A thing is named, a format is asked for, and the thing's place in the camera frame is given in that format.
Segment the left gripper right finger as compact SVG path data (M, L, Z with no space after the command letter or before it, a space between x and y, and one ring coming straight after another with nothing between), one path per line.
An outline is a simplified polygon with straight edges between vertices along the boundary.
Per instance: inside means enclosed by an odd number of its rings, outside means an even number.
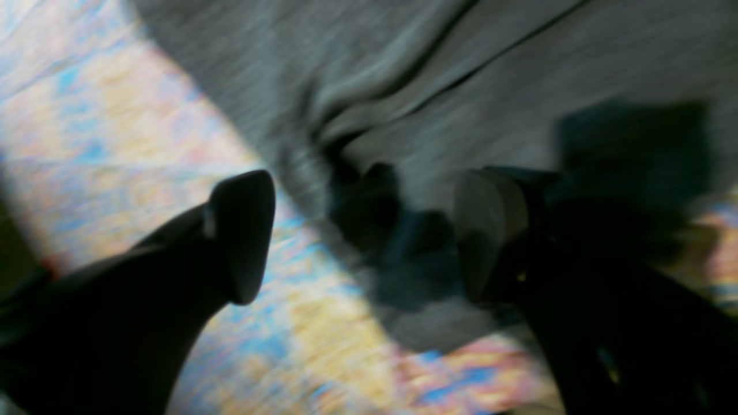
M603 238L566 227L532 182L472 169L454 186L461 278L511 305L569 414L735 414L736 321Z

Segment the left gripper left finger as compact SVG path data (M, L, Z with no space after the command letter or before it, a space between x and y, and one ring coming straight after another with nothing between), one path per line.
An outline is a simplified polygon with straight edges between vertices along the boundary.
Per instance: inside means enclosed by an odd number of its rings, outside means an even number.
M274 215L251 171L125 252L37 269L2 298L2 394L27 414L163 414L208 321L258 296Z

